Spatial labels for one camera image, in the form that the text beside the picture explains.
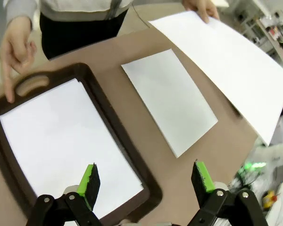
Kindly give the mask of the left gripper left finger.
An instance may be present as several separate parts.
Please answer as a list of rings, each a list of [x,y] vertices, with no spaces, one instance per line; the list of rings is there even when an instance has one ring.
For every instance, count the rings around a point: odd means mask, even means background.
[[[97,165],[89,164],[74,191],[62,194],[55,199],[43,194],[36,200],[28,218],[28,226],[63,226],[74,221],[78,226],[101,226],[102,223],[93,213],[100,189]]]

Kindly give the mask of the person's right hand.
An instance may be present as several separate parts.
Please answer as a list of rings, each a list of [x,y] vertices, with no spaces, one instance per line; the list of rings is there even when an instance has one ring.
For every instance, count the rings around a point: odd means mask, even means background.
[[[0,47],[1,75],[8,102],[15,100],[12,81],[12,70],[25,73],[34,62],[36,44],[29,41],[31,20],[26,16],[18,16],[11,20],[4,33]]]

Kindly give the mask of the person's left hand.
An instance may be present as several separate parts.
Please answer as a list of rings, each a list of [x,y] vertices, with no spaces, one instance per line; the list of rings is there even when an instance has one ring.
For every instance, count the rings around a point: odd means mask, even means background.
[[[182,0],[182,5],[186,11],[194,11],[205,23],[209,18],[220,20],[216,6],[210,0]]]

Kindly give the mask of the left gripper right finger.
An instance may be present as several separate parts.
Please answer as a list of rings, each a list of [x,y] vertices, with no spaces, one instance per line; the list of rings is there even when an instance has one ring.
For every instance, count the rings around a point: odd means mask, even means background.
[[[215,188],[204,162],[194,162],[191,182],[200,207],[190,221],[191,226],[212,226],[219,218],[228,220],[232,226],[268,225],[251,190],[231,193]]]

